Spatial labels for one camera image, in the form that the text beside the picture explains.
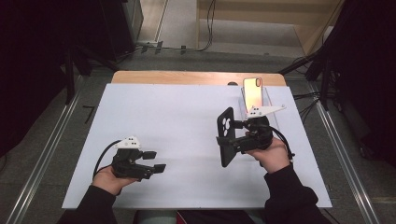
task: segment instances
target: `person's arm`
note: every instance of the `person's arm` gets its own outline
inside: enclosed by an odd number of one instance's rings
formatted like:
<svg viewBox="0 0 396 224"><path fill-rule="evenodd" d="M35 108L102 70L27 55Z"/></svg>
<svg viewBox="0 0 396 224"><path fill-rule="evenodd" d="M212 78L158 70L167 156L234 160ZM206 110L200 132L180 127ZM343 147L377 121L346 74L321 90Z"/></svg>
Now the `person's arm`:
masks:
<svg viewBox="0 0 396 224"><path fill-rule="evenodd" d="M112 167L98 172L76 210L66 210L58 223L113 223L113 203L121 189L135 182L133 178L116 178Z"/></svg>
<svg viewBox="0 0 396 224"><path fill-rule="evenodd" d="M254 149L247 154L260 161L268 172L264 177L270 190L265 223L331 223L317 208L315 192L303 186L294 172L282 141L274 138L267 149Z"/></svg>

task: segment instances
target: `tripod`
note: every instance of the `tripod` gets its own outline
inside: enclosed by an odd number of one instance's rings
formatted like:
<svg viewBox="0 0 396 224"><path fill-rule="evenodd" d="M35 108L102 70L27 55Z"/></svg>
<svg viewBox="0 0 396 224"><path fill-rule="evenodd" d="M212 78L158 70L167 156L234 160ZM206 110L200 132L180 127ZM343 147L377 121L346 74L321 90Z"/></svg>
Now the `tripod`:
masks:
<svg viewBox="0 0 396 224"><path fill-rule="evenodd" d="M310 62L312 62L312 64L308 67L305 78L308 81L314 81L323 71L319 100L327 111L329 109L327 107L327 92L329 89L329 81L332 72L332 60L326 54L325 45L323 45L313 54L298 60L297 62L289 65L288 67L280 70L278 73L285 76L287 73L294 71L295 69Z"/></svg>
<svg viewBox="0 0 396 224"><path fill-rule="evenodd" d="M328 110L327 91L329 89L331 72L334 69L337 55L342 54L344 46L347 45L347 35L354 29L353 15L358 10L358 6L358 1L345 1L332 32L323 45L311 55L298 60L278 72L285 76L287 73L312 62L305 74L305 78L308 81L314 81L323 72L319 100L326 110Z"/></svg>

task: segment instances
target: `smartphone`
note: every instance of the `smartphone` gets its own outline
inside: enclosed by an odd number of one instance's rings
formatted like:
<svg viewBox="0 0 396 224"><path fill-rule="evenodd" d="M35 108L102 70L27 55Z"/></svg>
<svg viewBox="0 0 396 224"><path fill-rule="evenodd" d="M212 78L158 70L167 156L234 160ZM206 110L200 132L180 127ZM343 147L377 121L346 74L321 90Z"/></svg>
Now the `smartphone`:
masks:
<svg viewBox="0 0 396 224"><path fill-rule="evenodd" d="M247 112L253 106L262 106L262 79L259 77L244 79L244 100Z"/></svg>

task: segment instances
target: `white paper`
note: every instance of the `white paper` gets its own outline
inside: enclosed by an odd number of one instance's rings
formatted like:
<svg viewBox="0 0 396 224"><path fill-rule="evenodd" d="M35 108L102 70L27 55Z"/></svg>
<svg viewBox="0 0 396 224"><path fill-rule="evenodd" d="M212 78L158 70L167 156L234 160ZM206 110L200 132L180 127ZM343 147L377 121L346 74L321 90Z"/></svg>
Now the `white paper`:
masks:
<svg viewBox="0 0 396 224"><path fill-rule="evenodd" d="M288 87L267 87L271 105L284 105L271 125L290 142L294 167L302 182L318 195L319 207L331 202ZM241 120L240 87L200 85L108 84L78 160L63 208L76 208L92 182L93 168L112 142L138 137L140 150L157 151L166 164L162 174L122 190L114 206L135 209L263 208L269 191L265 171L249 155L238 153L221 166L216 141L217 117L229 106ZM237 130L243 136L244 130ZM101 166L111 163L110 149Z"/></svg>

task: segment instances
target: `black cable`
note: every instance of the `black cable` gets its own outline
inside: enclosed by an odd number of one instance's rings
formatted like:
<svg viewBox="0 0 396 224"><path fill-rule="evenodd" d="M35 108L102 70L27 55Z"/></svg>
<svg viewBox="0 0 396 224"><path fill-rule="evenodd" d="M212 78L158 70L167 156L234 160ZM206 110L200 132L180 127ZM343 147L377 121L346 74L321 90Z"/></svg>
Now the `black cable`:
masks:
<svg viewBox="0 0 396 224"><path fill-rule="evenodd" d="M308 114L311 112L312 108L315 106L315 104L319 101L318 99L315 99L308 107L306 107L304 110L300 111L301 119L303 123L305 123L306 118L308 117Z"/></svg>
<svg viewBox="0 0 396 224"><path fill-rule="evenodd" d="M6 167L7 164L7 154L4 155L4 163L2 165L2 167L0 168L0 173L4 170L4 168Z"/></svg>
<svg viewBox="0 0 396 224"><path fill-rule="evenodd" d="M323 209L336 223L341 224L327 209Z"/></svg>
<svg viewBox="0 0 396 224"><path fill-rule="evenodd" d="M302 58L306 59L305 57L298 57L298 58L294 59L293 62L292 62L291 64L294 64L297 60L302 59ZM302 74L302 75L306 75L306 73L300 72L300 71L297 70L297 69L295 69L294 71L296 71L297 73L300 73L300 74Z"/></svg>
<svg viewBox="0 0 396 224"><path fill-rule="evenodd" d="M140 50L142 50L142 49L143 49L143 47L140 48L140 49L135 49L133 53L136 53L136 52L138 52L138 51L140 51Z"/></svg>
<svg viewBox="0 0 396 224"><path fill-rule="evenodd" d="M294 154L291 152L290 147L289 147L289 142L286 139L285 135L283 135L283 133L281 133L278 129L271 127L269 125L257 125L257 127L264 128L264 129L269 128L271 131L276 133L276 135L279 137L279 139L285 144L286 150L288 151L289 160L292 161Z"/></svg>
<svg viewBox="0 0 396 224"><path fill-rule="evenodd" d="M292 161L293 160L293 156L294 154L291 153L290 147L289 147L289 143L288 140L286 140L286 137L276 128L273 128L271 126L268 126L274 133L276 133L276 135L279 137L279 139L285 144L286 146L286 150L288 151L288 157L289 160Z"/></svg>
<svg viewBox="0 0 396 224"><path fill-rule="evenodd" d="M313 92L309 92L309 93L306 93L306 94L294 94L293 95L293 99L294 100L301 100L301 99L304 99L304 98L310 98L312 96L320 96L320 92L313 91Z"/></svg>
<svg viewBox="0 0 396 224"><path fill-rule="evenodd" d="M137 52L139 50L141 50L141 49L136 49L134 52L126 54L121 60L116 62L115 65L118 65L118 64L122 63L123 61L125 61L125 59L127 59L129 56L131 56L133 53L135 53L135 52ZM105 67L105 66L102 65L102 64L96 64L95 63L95 64L92 64L91 67L98 68L98 67Z"/></svg>
<svg viewBox="0 0 396 224"><path fill-rule="evenodd" d="M215 18L215 9L216 9L216 0L212 0L210 3L209 9L206 14L206 24L207 24L207 30L209 32L209 40L206 43L206 46L203 49L178 49L178 48L168 48L168 47L151 47L151 46L141 46L147 49L177 49L177 50L186 50L186 51L204 51L208 49L212 45L212 40L213 40L213 20Z"/></svg>
<svg viewBox="0 0 396 224"><path fill-rule="evenodd" d="M96 176L96 174L100 171L100 170L98 170L98 167L99 167L100 162L102 161L102 158L105 156L105 154L108 152L108 150L109 150L112 146L116 145L116 144L117 144L118 142L120 142L120 141L121 141L121 140L117 140L117 141L111 143L111 144L108 145L108 146L105 148L105 150L102 152L102 155L100 155L99 160L98 160L98 162L97 162L96 165L95 165L95 169L93 170L92 179L93 179L93 178Z"/></svg>
<svg viewBox="0 0 396 224"><path fill-rule="evenodd" d="M212 18L211 22L209 24L209 15L210 15L210 9L212 8ZM216 0L212 0L209 6L209 10L207 11L206 14L206 24L207 24L207 30L209 32L209 40L207 41L206 46L203 49L198 49L197 51L204 51L208 49L212 45L212 40L213 40L213 19L215 18L215 9L216 9Z"/></svg>

